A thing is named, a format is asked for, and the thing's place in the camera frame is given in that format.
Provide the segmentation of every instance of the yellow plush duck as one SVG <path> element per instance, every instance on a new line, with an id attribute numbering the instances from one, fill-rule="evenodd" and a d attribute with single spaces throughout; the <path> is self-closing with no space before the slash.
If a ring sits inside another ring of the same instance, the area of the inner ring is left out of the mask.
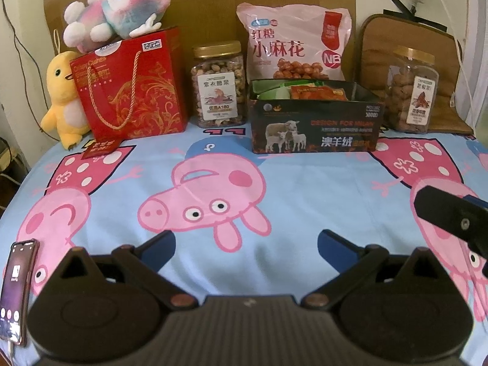
<path id="1" fill-rule="evenodd" d="M 51 108 L 41 121 L 41 128 L 50 132 L 57 128 L 63 147 L 73 149 L 90 132 L 81 105 L 70 60 L 79 57 L 78 52 L 67 51 L 57 55 L 47 68 L 47 90 L 51 96 Z"/>

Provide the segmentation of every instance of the blue bedsheet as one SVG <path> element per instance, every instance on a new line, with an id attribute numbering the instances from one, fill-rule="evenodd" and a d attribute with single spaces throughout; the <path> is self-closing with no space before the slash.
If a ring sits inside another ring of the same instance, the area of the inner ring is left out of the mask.
<path id="1" fill-rule="evenodd" d="M 200 301 L 207 294 L 300 299 L 337 275 L 318 253 L 323 229 L 391 253 L 427 244 L 473 310 L 463 358 L 486 365 L 483 260 L 420 220 L 412 199 L 432 184 L 488 200 L 488 150 L 457 135 L 385 131 L 372 153 L 258 156 L 249 136 L 247 126 L 219 134 L 189 125 L 183 134 L 130 140 L 89 160 L 80 159 L 89 138 L 71 152 L 56 145 L 0 220 L 0 260 L 6 263 L 14 241 L 41 241 L 32 303 L 70 247 L 105 254 L 171 229 L 176 254 L 160 273 Z M 37 358 L 32 345 L 16 349 L 18 365 Z"/>

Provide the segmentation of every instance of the phone screen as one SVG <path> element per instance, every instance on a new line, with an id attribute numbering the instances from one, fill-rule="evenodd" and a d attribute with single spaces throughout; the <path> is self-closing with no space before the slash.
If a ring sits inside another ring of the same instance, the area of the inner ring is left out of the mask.
<path id="1" fill-rule="evenodd" d="M 21 343 L 27 310 L 28 290 L 37 253 L 37 241 L 17 242 L 12 245 L 5 268 L 0 295 L 0 335 L 6 340 Z"/>

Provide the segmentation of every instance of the pink plush bunny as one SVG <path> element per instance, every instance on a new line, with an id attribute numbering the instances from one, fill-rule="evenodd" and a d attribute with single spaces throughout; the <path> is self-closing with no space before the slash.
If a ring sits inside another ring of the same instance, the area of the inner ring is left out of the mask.
<path id="1" fill-rule="evenodd" d="M 88 0 L 66 9 L 65 44 L 87 53 L 106 45 L 114 35 L 123 39 L 156 31 L 170 0 Z"/>
<path id="2" fill-rule="evenodd" d="M 64 12 L 68 27 L 64 30 L 64 43 L 88 53 L 107 44 L 114 31 L 107 23 L 102 9 L 102 0 L 88 0 L 88 6 L 80 1 L 71 3 Z"/>

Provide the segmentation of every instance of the pig snout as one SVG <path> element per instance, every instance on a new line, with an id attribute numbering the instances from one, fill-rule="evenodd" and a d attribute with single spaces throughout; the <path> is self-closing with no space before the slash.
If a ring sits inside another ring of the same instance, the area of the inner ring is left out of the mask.
<path id="1" fill-rule="evenodd" d="M 156 198 L 150 198 L 141 205 L 138 212 L 139 223 L 146 230 L 160 233 L 168 222 L 167 206 Z"/>

